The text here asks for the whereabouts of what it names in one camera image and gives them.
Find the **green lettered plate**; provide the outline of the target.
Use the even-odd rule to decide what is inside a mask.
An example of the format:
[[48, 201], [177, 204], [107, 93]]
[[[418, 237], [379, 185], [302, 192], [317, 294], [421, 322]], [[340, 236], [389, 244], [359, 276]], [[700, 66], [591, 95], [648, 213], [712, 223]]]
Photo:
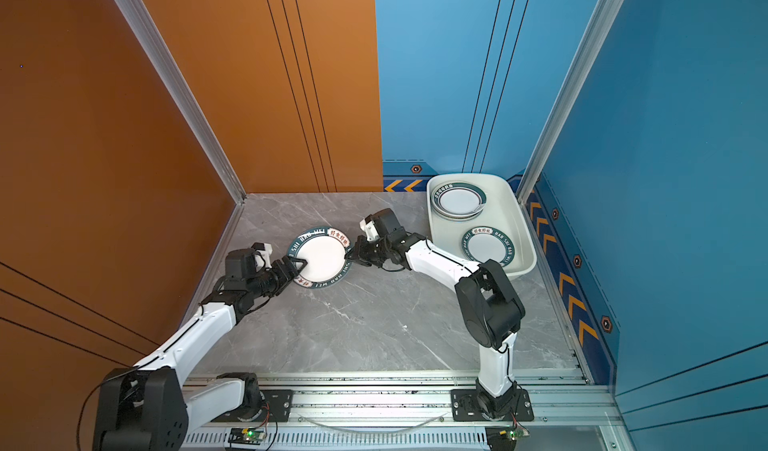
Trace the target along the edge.
[[466, 231], [461, 239], [463, 253], [471, 260], [494, 260], [502, 267], [512, 263], [516, 248], [512, 239], [501, 230], [490, 226], [477, 226]]
[[291, 258], [306, 262], [294, 282], [310, 289], [334, 285], [345, 277], [351, 266], [346, 259], [350, 249], [349, 238], [336, 228], [320, 226], [304, 231], [287, 251]]

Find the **green rim plate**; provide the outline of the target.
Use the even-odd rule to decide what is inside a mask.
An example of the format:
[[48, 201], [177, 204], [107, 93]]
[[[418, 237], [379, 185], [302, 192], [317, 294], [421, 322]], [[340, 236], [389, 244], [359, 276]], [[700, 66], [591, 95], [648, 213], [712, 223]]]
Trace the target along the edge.
[[448, 182], [432, 192], [432, 204], [438, 214], [451, 219], [470, 219], [479, 215], [486, 203], [486, 193], [466, 182]]

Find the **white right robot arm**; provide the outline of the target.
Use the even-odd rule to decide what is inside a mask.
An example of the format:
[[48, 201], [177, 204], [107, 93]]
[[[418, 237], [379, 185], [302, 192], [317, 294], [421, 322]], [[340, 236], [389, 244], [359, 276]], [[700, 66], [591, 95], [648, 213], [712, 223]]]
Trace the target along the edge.
[[455, 293], [464, 325], [479, 345], [477, 407], [488, 420], [534, 420], [528, 391], [513, 373], [513, 350], [526, 315], [501, 265], [453, 255], [427, 237], [407, 231], [390, 208], [365, 217], [362, 234], [345, 258], [382, 269], [386, 262], [424, 274]]

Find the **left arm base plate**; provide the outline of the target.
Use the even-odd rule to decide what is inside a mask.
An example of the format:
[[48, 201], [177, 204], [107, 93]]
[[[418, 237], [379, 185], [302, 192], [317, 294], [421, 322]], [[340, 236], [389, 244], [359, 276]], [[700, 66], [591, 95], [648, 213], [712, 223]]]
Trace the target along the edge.
[[294, 392], [291, 389], [261, 389], [258, 411], [242, 405], [213, 419], [213, 423], [235, 423], [240, 426], [255, 426], [265, 420], [285, 423], [289, 420]]

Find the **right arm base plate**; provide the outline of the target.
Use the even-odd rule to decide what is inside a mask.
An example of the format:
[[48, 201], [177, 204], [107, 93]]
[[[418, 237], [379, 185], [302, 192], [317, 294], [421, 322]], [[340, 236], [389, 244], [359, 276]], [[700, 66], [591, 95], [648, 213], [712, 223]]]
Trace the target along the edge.
[[527, 390], [513, 386], [504, 395], [493, 397], [482, 388], [453, 389], [451, 407], [453, 420], [532, 422], [533, 404]]

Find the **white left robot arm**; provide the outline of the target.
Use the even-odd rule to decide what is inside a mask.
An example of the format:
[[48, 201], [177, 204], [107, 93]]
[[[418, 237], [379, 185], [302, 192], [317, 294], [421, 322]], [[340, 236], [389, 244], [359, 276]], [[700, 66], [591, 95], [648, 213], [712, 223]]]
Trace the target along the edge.
[[93, 449], [177, 450], [188, 432], [225, 413], [266, 417], [253, 373], [225, 373], [197, 391], [183, 386], [223, 336], [281, 294], [307, 265], [298, 257], [272, 259], [271, 253], [265, 243], [229, 252], [223, 276], [193, 316], [154, 352], [130, 368], [113, 369], [94, 388]]

